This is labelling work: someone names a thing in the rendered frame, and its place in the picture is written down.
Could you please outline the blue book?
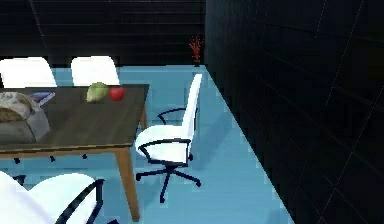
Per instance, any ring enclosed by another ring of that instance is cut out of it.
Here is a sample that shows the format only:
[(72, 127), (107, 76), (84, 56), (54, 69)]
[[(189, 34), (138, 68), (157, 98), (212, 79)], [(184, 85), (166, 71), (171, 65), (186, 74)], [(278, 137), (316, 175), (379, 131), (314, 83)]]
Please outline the blue book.
[(42, 106), (55, 97), (54, 92), (35, 92), (30, 94), (30, 97), (39, 105)]

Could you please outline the green lettuce head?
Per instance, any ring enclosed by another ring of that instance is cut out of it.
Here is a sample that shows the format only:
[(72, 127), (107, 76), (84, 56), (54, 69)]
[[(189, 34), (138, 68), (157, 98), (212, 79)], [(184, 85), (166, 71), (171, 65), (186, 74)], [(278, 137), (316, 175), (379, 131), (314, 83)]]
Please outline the green lettuce head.
[(108, 94), (108, 91), (109, 87), (106, 84), (102, 82), (92, 83), (87, 90), (86, 101), (100, 101)]

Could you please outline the dark wooden table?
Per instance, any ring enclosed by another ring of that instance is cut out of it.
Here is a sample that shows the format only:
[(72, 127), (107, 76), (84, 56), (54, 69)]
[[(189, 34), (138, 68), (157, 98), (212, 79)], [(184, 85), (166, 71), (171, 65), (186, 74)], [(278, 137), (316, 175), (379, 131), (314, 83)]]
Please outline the dark wooden table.
[(125, 84), (121, 101), (85, 101), (85, 87), (61, 86), (43, 106), (51, 131), (33, 144), (0, 144), (0, 158), (33, 158), (66, 155), (115, 155), (134, 222), (140, 220), (130, 148), (136, 130), (145, 124), (147, 84)]

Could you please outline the brown bread loaf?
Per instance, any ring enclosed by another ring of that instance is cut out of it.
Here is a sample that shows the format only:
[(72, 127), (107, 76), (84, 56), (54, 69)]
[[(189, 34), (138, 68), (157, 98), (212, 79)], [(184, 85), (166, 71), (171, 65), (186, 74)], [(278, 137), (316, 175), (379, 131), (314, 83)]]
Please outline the brown bread loaf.
[(0, 123), (28, 119), (40, 106), (28, 95), (19, 92), (0, 93)]

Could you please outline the red apple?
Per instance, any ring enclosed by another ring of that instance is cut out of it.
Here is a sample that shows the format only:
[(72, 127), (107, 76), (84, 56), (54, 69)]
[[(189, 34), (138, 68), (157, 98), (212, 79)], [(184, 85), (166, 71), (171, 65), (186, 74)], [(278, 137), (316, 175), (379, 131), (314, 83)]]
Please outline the red apple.
[(113, 87), (109, 89), (108, 94), (112, 101), (121, 101), (125, 96), (125, 91), (123, 87)]

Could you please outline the red branch plant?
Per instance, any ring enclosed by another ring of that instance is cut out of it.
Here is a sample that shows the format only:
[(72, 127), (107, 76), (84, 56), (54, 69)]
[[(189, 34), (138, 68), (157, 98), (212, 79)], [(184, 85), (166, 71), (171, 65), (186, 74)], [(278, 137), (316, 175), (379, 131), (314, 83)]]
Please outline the red branch plant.
[(192, 36), (189, 47), (192, 50), (192, 59), (195, 67), (200, 66), (203, 39), (199, 35)]

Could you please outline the white office chair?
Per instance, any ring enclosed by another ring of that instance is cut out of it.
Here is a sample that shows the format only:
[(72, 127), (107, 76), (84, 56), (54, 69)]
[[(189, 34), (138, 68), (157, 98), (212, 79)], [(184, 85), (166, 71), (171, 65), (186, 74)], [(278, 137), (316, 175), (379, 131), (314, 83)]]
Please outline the white office chair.
[(120, 84), (115, 63), (110, 56), (76, 57), (71, 62), (71, 73), (75, 86), (90, 86), (96, 82)]
[(0, 171), (0, 224), (94, 224), (103, 206), (103, 179), (69, 173), (31, 189), (24, 179)]
[[(137, 181), (142, 177), (165, 175), (164, 184), (160, 193), (160, 202), (165, 202), (165, 192), (171, 175), (190, 180), (201, 186), (201, 181), (193, 176), (177, 170), (178, 167), (187, 167), (194, 159), (191, 153), (192, 142), (196, 130), (197, 103), (201, 87), (202, 74), (195, 74), (191, 83), (187, 106), (170, 109), (158, 115), (161, 125), (153, 125), (142, 131), (136, 138), (134, 145), (136, 151), (145, 157), (150, 164), (161, 164), (163, 169), (139, 172), (135, 175)], [(169, 113), (183, 111), (180, 125), (169, 125), (164, 116)]]
[(56, 87), (46, 59), (27, 57), (0, 61), (0, 76), (5, 88)]

